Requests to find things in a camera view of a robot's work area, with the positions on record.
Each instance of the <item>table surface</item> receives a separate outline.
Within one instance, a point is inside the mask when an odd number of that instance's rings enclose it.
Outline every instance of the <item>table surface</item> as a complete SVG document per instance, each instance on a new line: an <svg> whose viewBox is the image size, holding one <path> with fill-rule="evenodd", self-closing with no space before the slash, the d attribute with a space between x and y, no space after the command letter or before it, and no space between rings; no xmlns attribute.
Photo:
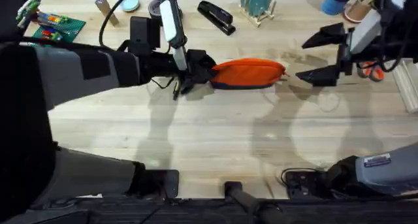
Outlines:
<svg viewBox="0 0 418 224"><path fill-rule="evenodd" d="M148 17L150 1L140 0L134 13L118 9L121 24L108 24L105 44L116 48L127 39L129 17ZM137 160L148 168L178 169L180 197L194 198L222 197L229 180L243 182L256 197L286 198L276 181L284 168L329 167L350 155L381 153L418 139L417 118L406 114L391 74L381 83L342 76L337 87L320 89L295 77L335 63L335 46L301 48L321 26L343 20L321 13L322 0L276 0L276 17L260 28L240 13L239 0L207 0L234 16L237 30L230 37L197 12L200 1L178 0L188 48L206 50L218 63L242 57L275 60L291 77L251 91L201 85L178 101L170 88L153 83L106 91L50 111L54 139L64 147ZM40 9L87 21L75 42L98 44L104 17L94 0L42 0ZM32 25L28 33L35 29Z"/></svg>

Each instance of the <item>scissors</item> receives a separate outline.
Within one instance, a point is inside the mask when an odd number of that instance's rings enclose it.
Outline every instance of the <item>scissors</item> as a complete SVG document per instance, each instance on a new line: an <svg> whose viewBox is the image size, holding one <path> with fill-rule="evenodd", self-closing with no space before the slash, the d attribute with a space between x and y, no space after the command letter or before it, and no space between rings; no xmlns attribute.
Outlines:
<svg viewBox="0 0 418 224"><path fill-rule="evenodd" d="M374 82L380 82L385 78L385 73L380 66L372 61L357 64L357 74L361 78L369 78Z"/></svg>

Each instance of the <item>lego baseplate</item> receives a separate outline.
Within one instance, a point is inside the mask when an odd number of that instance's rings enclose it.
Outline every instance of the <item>lego baseplate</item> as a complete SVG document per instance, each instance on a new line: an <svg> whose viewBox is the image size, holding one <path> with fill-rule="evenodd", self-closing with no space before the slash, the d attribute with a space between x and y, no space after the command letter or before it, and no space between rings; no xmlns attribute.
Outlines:
<svg viewBox="0 0 418 224"><path fill-rule="evenodd" d="M84 21L68 18L67 22L54 25L54 29L59 31L59 33L63 36L61 42L73 42L85 24L86 22ZM32 37L44 38L44 35L42 35L43 30L44 29L42 27L39 27Z"/></svg>

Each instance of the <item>sticker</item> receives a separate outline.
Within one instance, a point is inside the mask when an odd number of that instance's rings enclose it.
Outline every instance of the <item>sticker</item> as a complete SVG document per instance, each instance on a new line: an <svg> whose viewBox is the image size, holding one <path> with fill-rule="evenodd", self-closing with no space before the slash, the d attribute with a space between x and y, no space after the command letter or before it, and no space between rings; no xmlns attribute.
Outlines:
<svg viewBox="0 0 418 224"><path fill-rule="evenodd" d="M383 154L383 155L375 155L371 157L365 157L364 158L364 166L366 168L368 167L375 167L380 165L387 165L391 163L391 155L389 153Z"/></svg>

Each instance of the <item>black stapler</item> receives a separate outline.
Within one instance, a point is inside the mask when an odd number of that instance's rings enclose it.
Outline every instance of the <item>black stapler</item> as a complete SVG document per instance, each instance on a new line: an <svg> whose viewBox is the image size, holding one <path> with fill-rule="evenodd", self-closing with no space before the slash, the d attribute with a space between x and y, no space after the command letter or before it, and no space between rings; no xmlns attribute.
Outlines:
<svg viewBox="0 0 418 224"><path fill-rule="evenodd" d="M235 26L232 25L233 16L222 8L207 1L202 1L199 3L197 10L226 35L235 32Z"/></svg>

